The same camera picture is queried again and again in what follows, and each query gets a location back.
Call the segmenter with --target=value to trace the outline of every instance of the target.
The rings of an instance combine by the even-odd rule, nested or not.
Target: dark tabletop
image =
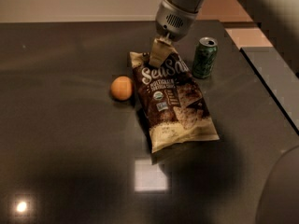
[[[219,42],[197,81],[221,140],[152,156],[138,99],[109,86],[132,76],[129,51],[150,51],[154,22],[0,24],[0,223],[254,223],[298,135],[218,21],[177,42],[187,65],[202,36]]]

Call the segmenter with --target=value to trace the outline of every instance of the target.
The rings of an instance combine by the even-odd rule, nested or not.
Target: green can
[[[196,78],[207,78],[211,75],[218,52],[218,42],[212,37],[202,37],[196,46],[192,75]]]

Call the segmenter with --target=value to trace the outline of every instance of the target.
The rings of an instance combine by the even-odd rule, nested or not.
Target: can lid
[[[210,47],[210,48],[214,48],[216,46],[218,46],[218,42],[215,38],[212,37],[202,37],[200,38],[199,42],[206,46],[206,47]]]

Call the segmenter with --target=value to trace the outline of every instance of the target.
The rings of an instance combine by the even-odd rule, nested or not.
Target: bright light spot
[[[17,212],[23,213],[27,210],[27,203],[26,202],[20,202],[17,205]]]
[[[167,186],[167,177],[158,164],[152,165],[150,159],[135,161],[135,191],[163,191]]]

